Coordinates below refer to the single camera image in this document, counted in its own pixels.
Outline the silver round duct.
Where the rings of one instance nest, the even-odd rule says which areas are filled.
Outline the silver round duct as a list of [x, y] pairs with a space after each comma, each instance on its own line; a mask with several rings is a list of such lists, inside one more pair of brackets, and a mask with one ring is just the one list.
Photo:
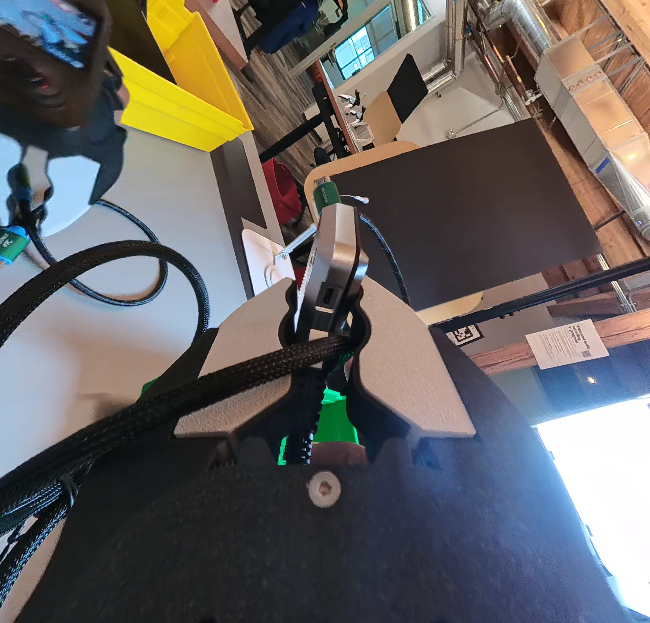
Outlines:
[[538, 0], [477, 1], [478, 15], [487, 30], [511, 22], [536, 63], [561, 41], [557, 28]]

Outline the white paper notice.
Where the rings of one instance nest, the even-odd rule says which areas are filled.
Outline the white paper notice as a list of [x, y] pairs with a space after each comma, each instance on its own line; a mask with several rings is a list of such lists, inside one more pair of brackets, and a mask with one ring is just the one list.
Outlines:
[[541, 370], [610, 356], [591, 319], [526, 335], [526, 342]]

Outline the rectangular metal duct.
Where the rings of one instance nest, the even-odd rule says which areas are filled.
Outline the rectangular metal duct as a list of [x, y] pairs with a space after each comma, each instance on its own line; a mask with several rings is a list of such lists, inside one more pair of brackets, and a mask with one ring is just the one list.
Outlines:
[[579, 37], [540, 56], [535, 81], [593, 175], [649, 238], [649, 135]]

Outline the black metal rail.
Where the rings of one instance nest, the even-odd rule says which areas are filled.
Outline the black metal rail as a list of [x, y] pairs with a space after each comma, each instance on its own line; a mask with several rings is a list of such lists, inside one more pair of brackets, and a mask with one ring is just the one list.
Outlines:
[[555, 301], [562, 297], [577, 294], [581, 291], [586, 291], [598, 286], [610, 284], [612, 282], [629, 278], [633, 275], [649, 270], [649, 257], [642, 260], [632, 261], [624, 265], [620, 265], [613, 269], [603, 270], [598, 273], [590, 274], [588, 276], [566, 282], [564, 284], [550, 287], [546, 290], [520, 297], [518, 299], [498, 304], [488, 309], [471, 312], [463, 316], [452, 318], [448, 321], [439, 324], [433, 324], [428, 327], [429, 331], [439, 329], [444, 333], [456, 331], [470, 325], [477, 325], [485, 321], [496, 318], [506, 318], [513, 316], [515, 313], [528, 308], [536, 307]]

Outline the black board with wooden edge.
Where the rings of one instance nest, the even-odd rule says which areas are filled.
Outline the black board with wooden edge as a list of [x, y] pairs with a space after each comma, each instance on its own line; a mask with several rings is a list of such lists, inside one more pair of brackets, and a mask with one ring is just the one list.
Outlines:
[[443, 304], [601, 252], [557, 157], [532, 119], [409, 150], [397, 141], [312, 169], [390, 246], [411, 306], [431, 325]]

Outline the red bag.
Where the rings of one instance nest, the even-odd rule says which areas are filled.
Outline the red bag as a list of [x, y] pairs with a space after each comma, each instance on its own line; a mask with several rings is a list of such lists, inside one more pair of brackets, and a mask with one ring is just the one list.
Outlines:
[[278, 223], [283, 226], [301, 219], [304, 206], [288, 167], [273, 157], [262, 164], [262, 169]]

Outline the tan and black chair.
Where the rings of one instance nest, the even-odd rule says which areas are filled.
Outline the tan and black chair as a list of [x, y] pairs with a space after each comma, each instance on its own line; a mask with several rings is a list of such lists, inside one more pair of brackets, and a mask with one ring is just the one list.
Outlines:
[[372, 146], [396, 140], [403, 124], [427, 96], [428, 90], [417, 63], [408, 53], [388, 89], [365, 109], [363, 119], [372, 135]]

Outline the silver usb hub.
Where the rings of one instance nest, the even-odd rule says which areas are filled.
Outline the silver usb hub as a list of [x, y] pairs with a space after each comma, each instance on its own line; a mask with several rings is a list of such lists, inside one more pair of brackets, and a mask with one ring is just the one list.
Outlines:
[[341, 203], [324, 207], [298, 290], [298, 342], [308, 341], [313, 330], [327, 335], [342, 331], [368, 264], [357, 210]]

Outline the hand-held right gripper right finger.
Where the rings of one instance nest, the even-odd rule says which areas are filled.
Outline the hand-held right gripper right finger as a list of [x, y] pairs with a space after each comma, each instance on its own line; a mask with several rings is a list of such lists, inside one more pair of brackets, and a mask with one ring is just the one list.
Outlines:
[[428, 438], [473, 438], [476, 429], [425, 322], [371, 278], [352, 314], [346, 411], [367, 458], [388, 440], [415, 451]]

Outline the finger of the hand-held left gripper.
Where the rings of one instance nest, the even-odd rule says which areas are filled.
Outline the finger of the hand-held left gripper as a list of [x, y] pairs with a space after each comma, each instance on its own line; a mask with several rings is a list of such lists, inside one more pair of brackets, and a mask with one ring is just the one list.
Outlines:
[[1, 134], [1, 227], [9, 226], [17, 212], [16, 166], [23, 162], [25, 147], [13, 138]]
[[50, 157], [28, 147], [31, 206], [45, 205], [40, 236], [46, 238], [70, 227], [89, 210], [101, 164], [83, 156]]

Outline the green plastic bin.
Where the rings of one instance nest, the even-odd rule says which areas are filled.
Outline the green plastic bin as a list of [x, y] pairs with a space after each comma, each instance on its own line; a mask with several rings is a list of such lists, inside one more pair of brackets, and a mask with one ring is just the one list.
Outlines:
[[243, 440], [176, 438], [174, 430], [183, 417], [180, 416], [171, 421], [173, 428], [169, 439], [172, 448], [180, 451], [208, 451], [207, 467], [213, 469], [238, 465], [245, 444], [252, 439], [260, 439], [264, 443], [264, 451], [269, 451], [274, 464], [280, 466], [310, 465], [314, 443], [340, 441], [360, 444], [356, 429], [346, 414], [346, 397], [341, 390], [332, 390], [327, 386], [326, 372], [319, 365], [296, 370], [303, 372], [297, 380], [297, 399], [291, 403], [290, 431], [281, 440], [280, 446], [270, 447], [263, 437], [258, 436], [248, 436]]

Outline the blue jacket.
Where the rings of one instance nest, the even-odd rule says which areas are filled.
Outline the blue jacket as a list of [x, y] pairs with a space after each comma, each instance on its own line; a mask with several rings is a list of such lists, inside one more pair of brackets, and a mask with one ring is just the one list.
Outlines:
[[322, 2], [323, 0], [299, 2], [269, 34], [261, 38], [258, 43], [261, 51], [272, 55], [295, 39], [304, 36], [317, 19]]

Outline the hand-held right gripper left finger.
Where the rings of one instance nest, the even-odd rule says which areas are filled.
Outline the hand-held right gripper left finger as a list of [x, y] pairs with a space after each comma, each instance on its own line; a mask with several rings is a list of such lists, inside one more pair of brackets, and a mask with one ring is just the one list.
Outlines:
[[[293, 342], [296, 283], [284, 278], [245, 302], [220, 326], [199, 372], [202, 377], [273, 351]], [[270, 447], [280, 446], [290, 431], [291, 403], [297, 399], [302, 370], [243, 391], [226, 400], [183, 416], [176, 438], [263, 437]]]

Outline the black white fiducial marker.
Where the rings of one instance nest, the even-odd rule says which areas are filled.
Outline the black white fiducial marker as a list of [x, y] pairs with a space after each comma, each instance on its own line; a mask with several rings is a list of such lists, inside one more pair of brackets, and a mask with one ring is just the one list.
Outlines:
[[463, 347], [484, 339], [484, 334], [477, 325], [467, 325], [447, 333], [447, 337], [457, 347]]

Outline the yellow plastic bin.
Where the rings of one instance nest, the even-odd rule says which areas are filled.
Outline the yellow plastic bin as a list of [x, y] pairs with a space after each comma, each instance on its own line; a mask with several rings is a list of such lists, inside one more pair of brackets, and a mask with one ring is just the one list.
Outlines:
[[195, 0], [104, 1], [126, 126], [207, 152], [254, 129]]

